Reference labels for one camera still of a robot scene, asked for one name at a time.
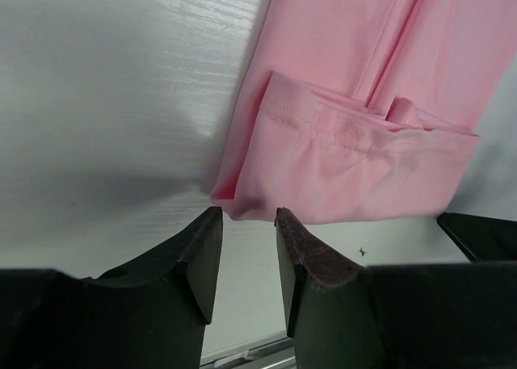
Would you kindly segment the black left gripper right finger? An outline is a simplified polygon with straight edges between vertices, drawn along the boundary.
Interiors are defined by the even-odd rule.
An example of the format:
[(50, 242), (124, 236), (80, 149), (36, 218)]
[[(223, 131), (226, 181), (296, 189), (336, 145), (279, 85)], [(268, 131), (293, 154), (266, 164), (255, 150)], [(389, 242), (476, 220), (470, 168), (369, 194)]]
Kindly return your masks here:
[(516, 260), (361, 266), (287, 208), (275, 229), (298, 367), (515, 367)]

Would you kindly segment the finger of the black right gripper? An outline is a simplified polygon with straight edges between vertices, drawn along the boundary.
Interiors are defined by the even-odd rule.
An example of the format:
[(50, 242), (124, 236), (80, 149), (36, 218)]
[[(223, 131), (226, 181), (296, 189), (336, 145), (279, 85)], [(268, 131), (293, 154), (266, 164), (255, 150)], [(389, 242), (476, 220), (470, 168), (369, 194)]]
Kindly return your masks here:
[(515, 221), (445, 212), (436, 222), (470, 262), (516, 260)]

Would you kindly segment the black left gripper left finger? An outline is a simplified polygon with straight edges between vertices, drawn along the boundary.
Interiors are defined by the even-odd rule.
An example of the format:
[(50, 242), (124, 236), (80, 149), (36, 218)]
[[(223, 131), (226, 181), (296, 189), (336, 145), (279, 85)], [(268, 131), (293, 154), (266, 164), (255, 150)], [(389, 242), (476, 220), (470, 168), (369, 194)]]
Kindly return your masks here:
[(96, 279), (2, 270), (2, 367), (197, 368), (222, 237), (222, 211), (210, 207)]

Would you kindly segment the pink t-shirt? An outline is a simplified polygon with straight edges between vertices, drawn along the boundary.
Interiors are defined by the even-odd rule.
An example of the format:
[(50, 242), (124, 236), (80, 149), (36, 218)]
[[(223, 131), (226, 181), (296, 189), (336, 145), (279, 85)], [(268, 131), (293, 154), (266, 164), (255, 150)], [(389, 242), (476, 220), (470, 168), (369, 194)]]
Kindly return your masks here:
[(443, 211), (516, 52), (516, 0), (271, 0), (212, 201), (306, 224)]

